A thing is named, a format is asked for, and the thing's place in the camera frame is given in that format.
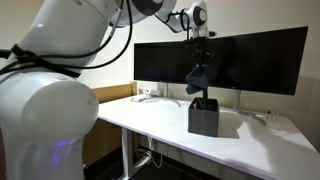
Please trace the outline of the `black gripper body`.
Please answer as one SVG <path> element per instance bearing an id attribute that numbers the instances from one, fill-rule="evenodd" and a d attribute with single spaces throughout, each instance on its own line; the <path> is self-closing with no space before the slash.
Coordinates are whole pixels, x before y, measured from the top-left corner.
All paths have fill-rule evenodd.
<path id="1" fill-rule="evenodd" d="M 205 66 L 213 57 L 213 54 L 208 51 L 205 37 L 189 39 L 186 41 L 186 46 L 193 49 L 191 59 L 196 65 Z"/>

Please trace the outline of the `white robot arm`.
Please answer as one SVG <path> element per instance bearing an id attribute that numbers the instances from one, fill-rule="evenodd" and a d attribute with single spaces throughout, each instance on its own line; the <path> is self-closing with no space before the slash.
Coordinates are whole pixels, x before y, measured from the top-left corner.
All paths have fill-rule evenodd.
<path id="1" fill-rule="evenodd" d="M 23 40 L 4 52 L 0 121 L 6 180 L 84 180 L 82 144 L 99 109 L 78 82 L 116 29 L 156 16 L 172 31 L 206 37 L 207 8 L 177 0 L 45 0 Z"/>

